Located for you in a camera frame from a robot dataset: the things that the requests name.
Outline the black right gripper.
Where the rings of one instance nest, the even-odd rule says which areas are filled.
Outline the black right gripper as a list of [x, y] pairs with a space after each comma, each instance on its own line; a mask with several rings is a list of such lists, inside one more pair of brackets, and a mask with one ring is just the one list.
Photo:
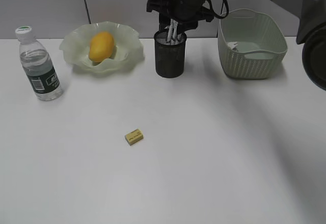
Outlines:
[[159, 30], [170, 25], [171, 20], [178, 23], [177, 34], [195, 30], [198, 22], [212, 22], [216, 17], [212, 7], [204, 7], [210, 0], [147, 0], [146, 11], [159, 13]]

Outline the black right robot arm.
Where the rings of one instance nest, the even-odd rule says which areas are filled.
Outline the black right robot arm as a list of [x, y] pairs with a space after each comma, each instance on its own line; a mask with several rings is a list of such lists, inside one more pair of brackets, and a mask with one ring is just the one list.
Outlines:
[[[304, 44], [303, 67], [311, 81], [325, 89], [325, 0], [270, 0], [300, 20], [297, 44]], [[212, 8], [210, 0], [147, 0], [146, 11], [159, 14], [159, 30], [177, 23], [176, 33], [195, 30], [198, 22], [223, 19]]]

